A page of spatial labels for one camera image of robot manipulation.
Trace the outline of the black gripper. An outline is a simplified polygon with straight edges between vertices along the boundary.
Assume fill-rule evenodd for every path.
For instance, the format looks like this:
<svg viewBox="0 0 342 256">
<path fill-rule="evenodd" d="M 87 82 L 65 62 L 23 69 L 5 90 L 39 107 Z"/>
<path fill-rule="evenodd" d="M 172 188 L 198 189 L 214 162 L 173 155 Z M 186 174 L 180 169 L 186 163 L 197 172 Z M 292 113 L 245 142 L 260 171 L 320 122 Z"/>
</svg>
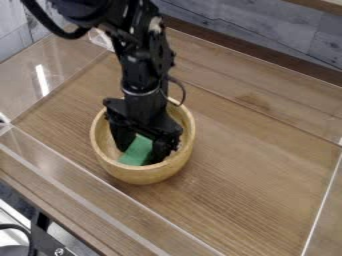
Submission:
<svg viewBox="0 0 342 256">
<path fill-rule="evenodd" d="M 125 92 L 123 98 L 106 98 L 103 105 L 117 148 L 125 152 L 141 133 L 153 142 L 152 163 L 165 161 L 178 150 L 184 128 L 168 113 L 169 89 L 148 94 Z"/>
</svg>

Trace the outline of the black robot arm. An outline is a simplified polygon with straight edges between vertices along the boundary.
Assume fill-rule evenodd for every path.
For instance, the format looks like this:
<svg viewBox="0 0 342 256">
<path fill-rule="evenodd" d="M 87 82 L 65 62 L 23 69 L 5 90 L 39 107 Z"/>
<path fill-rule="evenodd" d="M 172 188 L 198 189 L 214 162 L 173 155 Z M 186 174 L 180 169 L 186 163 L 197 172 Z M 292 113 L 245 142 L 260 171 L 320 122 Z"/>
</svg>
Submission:
<svg viewBox="0 0 342 256">
<path fill-rule="evenodd" d="M 98 28 L 110 37 L 122 65 L 122 98 L 106 98 L 106 119 L 115 145 L 127 151 L 137 137 L 152 141 L 146 162 L 162 162 L 178 150 L 184 128 L 168 113 L 170 69 L 176 52 L 166 26 L 152 0 L 47 0 L 77 25 L 71 32 L 50 18 L 38 0 L 22 0 L 43 26 L 57 36 L 75 40 Z"/>
</svg>

